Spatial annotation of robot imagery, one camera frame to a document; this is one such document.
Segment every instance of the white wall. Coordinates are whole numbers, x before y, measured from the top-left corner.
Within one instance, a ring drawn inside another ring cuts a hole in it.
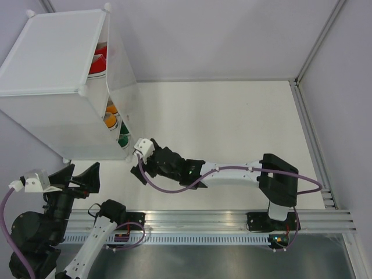
[[[58,12],[108,0],[51,0]],[[111,0],[137,81],[295,77],[337,0]]]
[[[38,0],[6,0],[0,9],[0,65],[5,60],[27,21],[26,10],[44,12]],[[39,142],[5,114],[0,112],[0,199],[8,191],[8,184],[25,172],[43,168],[49,173],[62,167],[62,159]],[[42,211],[40,194],[13,194],[5,209],[5,220],[10,228],[13,220],[25,211]],[[0,277],[12,278],[8,264],[12,253],[0,234]]]
[[[346,3],[302,81],[339,206],[372,262],[372,2]]]

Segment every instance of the cable connector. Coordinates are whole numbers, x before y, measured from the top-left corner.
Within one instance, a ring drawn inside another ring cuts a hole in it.
[[[21,191],[23,189],[23,187],[24,187],[23,183],[20,180],[14,180],[13,182],[11,182],[9,184],[9,188],[10,189],[14,188],[14,190],[16,190],[16,192]]]
[[[142,160],[144,163],[147,163],[147,158],[149,158],[154,150],[155,147],[153,145],[153,142],[147,138],[139,138],[139,140],[134,145],[134,154],[139,154],[142,157]]]

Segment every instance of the red object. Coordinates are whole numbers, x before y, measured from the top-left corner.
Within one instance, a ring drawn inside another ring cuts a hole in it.
[[[95,55],[102,54],[105,59],[107,59],[107,46],[104,46],[103,48],[96,49],[94,52]]]
[[[106,59],[103,55],[99,55],[96,60],[92,62],[91,68],[89,70],[89,74],[97,74],[101,73],[106,70]]]

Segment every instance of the white tabletop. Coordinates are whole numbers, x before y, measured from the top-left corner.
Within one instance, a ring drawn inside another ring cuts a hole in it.
[[[145,136],[168,146],[184,158],[216,163],[245,163],[273,153],[316,178],[305,136],[286,81],[142,83]],[[267,209],[268,199],[257,188],[215,187],[163,194],[142,185],[125,161],[102,160],[101,189],[78,199],[74,209],[117,200],[131,210]],[[95,161],[73,161],[74,175]],[[156,177],[165,189],[179,189],[175,181]],[[299,191],[314,188],[299,181]],[[324,209],[321,193],[298,197],[298,209]]]

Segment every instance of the orange object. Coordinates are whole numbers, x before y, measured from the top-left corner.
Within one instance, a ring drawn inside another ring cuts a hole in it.
[[[108,129],[110,129],[110,131],[112,131],[115,128],[117,128],[118,121],[117,121],[116,117],[112,113],[106,112],[105,113],[105,116],[103,117],[103,121],[105,122],[105,124],[108,127]]]
[[[110,113],[112,113],[115,116],[119,115],[119,113],[117,112],[117,109],[116,109],[115,105],[108,106],[106,108],[106,112],[110,112]]]

